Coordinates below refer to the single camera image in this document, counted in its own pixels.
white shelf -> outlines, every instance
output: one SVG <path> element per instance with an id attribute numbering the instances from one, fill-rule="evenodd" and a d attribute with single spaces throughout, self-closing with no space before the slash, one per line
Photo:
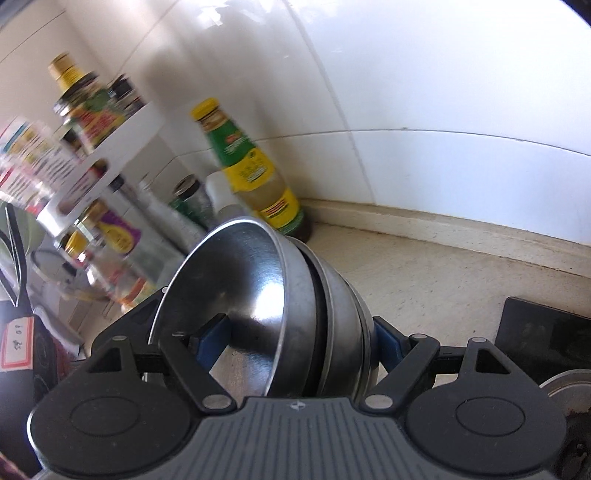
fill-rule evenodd
<path id="1" fill-rule="evenodd" d="M 54 238 L 61 236 L 84 210 L 109 187 L 109 184 L 121 173 L 125 165 L 133 160 L 138 153 L 154 138 L 162 126 L 164 118 L 158 109 L 149 103 L 130 117 L 123 125 L 111 133 L 91 155 L 85 159 L 66 180 L 59 192 L 49 201 L 37 216 L 37 221 L 45 227 Z M 58 210 L 59 203 L 68 194 L 84 174 L 97 160 L 104 158 L 108 170 L 89 190 L 82 200 L 68 214 Z"/>

yellow label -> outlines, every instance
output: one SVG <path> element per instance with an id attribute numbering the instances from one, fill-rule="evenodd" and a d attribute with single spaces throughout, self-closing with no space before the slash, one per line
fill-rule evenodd
<path id="1" fill-rule="evenodd" d="M 285 189 L 279 200 L 259 213 L 269 225 L 279 230 L 296 218 L 299 211 L 300 202 L 290 189 Z"/>
<path id="2" fill-rule="evenodd" d="M 105 222 L 98 222 L 96 226 L 105 235 L 109 246 L 117 253 L 126 255 L 133 250 L 134 237 L 126 229 Z"/>
<path id="3" fill-rule="evenodd" d="M 61 74 L 61 77 L 57 79 L 57 84 L 65 92 L 83 76 L 84 73 L 78 67 L 72 66 Z"/>
<path id="4" fill-rule="evenodd" d="M 234 192 L 251 192 L 269 180 L 275 171 L 275 165 L 255 147 L 241 161 L 223 171 Z"/>

glass bottle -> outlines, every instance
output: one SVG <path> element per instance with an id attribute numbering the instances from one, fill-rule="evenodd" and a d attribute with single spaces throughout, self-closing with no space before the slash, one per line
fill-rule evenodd
<path id="1" fill-rule="evenodd" d="M 222 164 L 232 190 L 284 235 L 306 242 L 311 223 L 275 165 L 209 98 L 192 111 Z"/>
<path id="2" fill-rule="evenodd" d="M 187 204 L 199 218 L 199 223 L 208 231 L 217 227 L 212 201 L 207 195 L 205 185 L 202 185 L 195 175 L 187 175 L 183 178 L 177 183 L 173 193 L 177 200 Z"/>
<path id="3" fill-rule="evenodd" d="M 129 118 L 145 106 L 142 97 L 124 75 L 119 75 L 109 86 L 109 95 L 117 102 L 117 106 L 123 110 Z"/>
<path id="4" fill-rule="evenodd" d="M 48 68 L 62 92 L 54 112 L 74 128 L 86 152 L 92 152 L 125 122 L 125 113 L 98 75 L 84 74 L 68 52 L 58 55 Z"/>
<path id="5" fill-rule="evenodd" d="M 90 204 L 76 226 L 90 238 L 96 237 L 93 230 L 97 229 L 116 253 L 157 288 L 169 285 L 184 261 L 180 252 L 160 241 L 151 229 L 133 227 L 101 199 Z"/>
<path id="6" fill-rule="evenodd" d="M 66 234 L 60 245 L 86 270 L 91 285 L 101 286 L 111 300 L 123 306 L 135 307 L 156 291 L 101 239 L 89 242 L 74 231 Z"/>

gray gripper base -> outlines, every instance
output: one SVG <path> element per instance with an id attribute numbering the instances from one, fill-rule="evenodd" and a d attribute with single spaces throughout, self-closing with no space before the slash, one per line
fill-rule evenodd
<path id="1" fill-rule="evenodd" d="M 63 477 L 47 472 L 44 480 Z M 431 463 L 393 419 L 363 415 L 346 398 L 250 398 L 204 420 L 174 458 L 142 480 L 459 480 Z M 538 472 L 531 480 L 551 480 Z"/>

stainless steel bowl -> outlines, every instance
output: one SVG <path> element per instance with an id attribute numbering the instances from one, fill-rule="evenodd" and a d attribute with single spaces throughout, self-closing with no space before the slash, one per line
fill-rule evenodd
<path id="1" fill-rule="evenodd" d="M 361 382 L 356 394 L 353 396 L 355 402 L 364 398 L 366 392 L 378 382 L 378 368 L 379 368 L 379 352 L 378 352 L 378 332 L 375 329 L 374 318 L 369 312 L 369 308 L 365 300 L 361 297 L 359 292 L 346 279 L 347 286 L 350 288 L 359 317 L 362 319 L 361 329 L 363 332 L 363 367 L 361 373 Z"/>
<path id="2" fill-rule="evenodd" d="M 316 300 L 297 247 L 254 218 L 220 225 L 174 276 L 149 342 L 194 331 L 218 313 L 230 318 L 232 340 L 211 373 L 236 401 L 301 395 L 314 350 Z"/>
<path id="3" fill-rule="evenodd" d="M 307 245 L 290 238 L 316 269 L 324 290 L 327 310 L 327 339 L 317 395 L 353 396 L 359 388 L 363 368 L 363 332 L 355 299 L 338 272 Z"/>

